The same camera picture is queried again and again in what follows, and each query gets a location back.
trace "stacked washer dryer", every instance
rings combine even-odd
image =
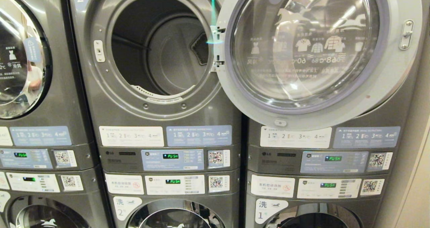
[[[65,0],[0,0],[0,215],[111,227]]]
[[[251,119],[246,228],[371,228],[429,0],[225,0],[217,73]]]
[[[117,228],[238,227],[241,113],[212,64],[220,0],[71,0]]]

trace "digital display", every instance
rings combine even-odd
[[[326,156],[326,162],[340,162],[342,161],[342,156]]]
[[[24,181],[27,181],[27,182],[35,182],[36,181],[36,179],[35,178],[23,178],[23,180]]]
[[[15,152],[15,157],[27,157],[27,154],[25,152]]]
[[[167,185],[179,185],[181,184],[181,179],[166,179]]]
[[[178,159],[179,154],[163,154],[163,159]]]
[[[336,183],[321,183],[320,188],[336,188]]]

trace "circular door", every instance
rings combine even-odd
[[[23,196],[10,208],[9,222],[20,228],[90,228],[76,211],[38,196]]]
[[[0,119],[22,116],[42,101],[50,72],[41,38],[26,6],[0,0]]]
[[[181,199],[162,199],[136,211],[128,228],[225,228],[209,208]]]
[[[88,45],[98,42],[95,77],[119,105],[145,118],[172,119],[200,109],[221,89],[211,71],[209,25],[217,12],[211,0],[97,3]]]
[[[418,50],[420,0],[225,1],[215,32],[220,82],[267,126],[311,130],[359,116],[395,92]]]
[[[264,228],[361,228],[357,217],[339,205],[312,203],[272,216]]]

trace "qr code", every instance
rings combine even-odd
[[[209,163],[211,164],[223,164],[224,163],[224,151],[210,151],[209,152]]]
[[[363,193],[373,192],[376,190],[376,186],[378,185],[378,180],[365,180],[363,184]]]
[[[54,156],[57,164],[70,164],[69,154],[66,150],[54,151]]]
[[[372,153],[370,155],[369,167],[382,167],[385,160],[385,153]]]
[[[65,188],[75,188],[76,187],[75,177],[73,177],[73,176],[61,176],[61,179],[63,180],[63,185]]]
[[[209,177],[210,188],[223,188],[223,177]]]

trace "washing machine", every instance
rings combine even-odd
[[[161,168],[143,163],[152,154],[155,162],[163,161],[157,152],[167,148],[199,148],[196,155],[204,159],[175,171],[239,166],[241,112],[221,88],[213,65],[210,26],[221,2],[71,0],[104,170],[156,172]],[[225,162],[209,163],[213,150]]]
[[[0,168],[97,163],[65,0],[0,0]]]
[[[117,228],[238,227],[238,169],[105,176]]]
[[[249,123],[246,228],[371,228],[429,0],[225,0],[217,73]]]
[[[0,172],[0,211],[7,228],[112,227],[101,168]]]

